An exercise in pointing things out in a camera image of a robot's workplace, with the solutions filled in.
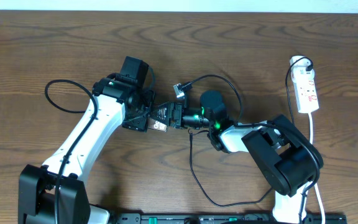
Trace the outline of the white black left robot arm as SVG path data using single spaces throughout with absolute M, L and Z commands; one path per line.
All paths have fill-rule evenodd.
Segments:
M 19 176 L 19 223 L 115 222 L 109 210 L 90 204 L 86 183 L 118 127 L 147 130 L 155 93 L 144 83 L 151 72 L 143 60 L 127 56 L 120 72 L 85 91 L 89 105 L 65 142 L 40 167 L 28 164 Z

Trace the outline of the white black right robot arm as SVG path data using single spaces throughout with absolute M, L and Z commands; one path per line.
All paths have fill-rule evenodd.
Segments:
M 206 132 L 217 151 L 248 152 L 276 192 L 274 219 L 303 223 L 308 191 L 319 180 L 323 159 L 287 117 L 237 123 L 229 117 L 222 94 L 215 90 L 200 96 L 198 109 L 186 103 L 166 102 L 156 107 L 150 117 L 166 126 Z

